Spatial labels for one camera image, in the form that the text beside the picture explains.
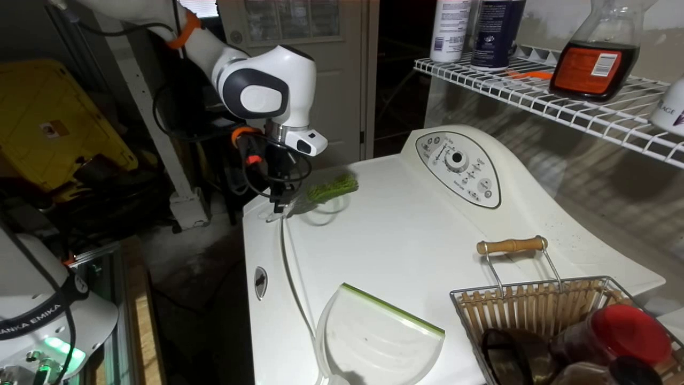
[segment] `yellow object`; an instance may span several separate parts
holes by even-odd
[[[0,177],[19,175],[45,192],[61,188],[65,199],[80,162],[96,155],[137,169],[134,155],[60,63],[0,64]]]

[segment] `wire basket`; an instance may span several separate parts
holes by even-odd
[[[489,251],[481,251],[481,254],[492,268],[499,284],[450,291],[450,301],[463,324],[463,330],[473,342],[474,358],[488,384],[495,384],[495,377],[481,346],[488,330],[532,331],[546,342],[551,342],[559,331],[575,324],[582,324],[595,310],[611,303],[637,307],[634,299],[614,279],[559,279],[551,260],[548,261],[556,275],[556,280],[502,284],[492,265],[492,260],[488,256]],[[666,337],[671,340],[674,358],[666,363],[658,365],[656,372],[661,375],[663,384],[681,385],[681,342],[668,331]]]

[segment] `orange label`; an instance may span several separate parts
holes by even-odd
[[[554,86],[582,95],[603,95],[621,63],[621,52],[568,47],[558,64]]]

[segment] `washing machine control panel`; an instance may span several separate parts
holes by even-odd
[[[448,190],[478,208],[501,205],[501,185],[488,152],[457,133],[430,133],[415,142],[424,164]]]

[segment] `plastic container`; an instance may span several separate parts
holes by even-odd
[[[684,78],[668,86],[649,123],[684,137]]]
[[[523,9],[526,0],[483,0],[476,6],[473,67],[509,67]]]
[[[592,0],[592,14],[562,50],[549,89],[608,100],[640,57],[649,0]]]
[[[473,0],[438,0],[432,31],[432,63],[457,63],[463,54]]]
[[[652,369],[671,358],[666,331],[647,313],[630,303],[614,303],[564,330],[554,353],[568,363],[610,365],[618,358],[634,358]]]
[[[577,362],[564,369],[551,385],[661,385],[656,371],[640,359],[618,358],[610,369]]]

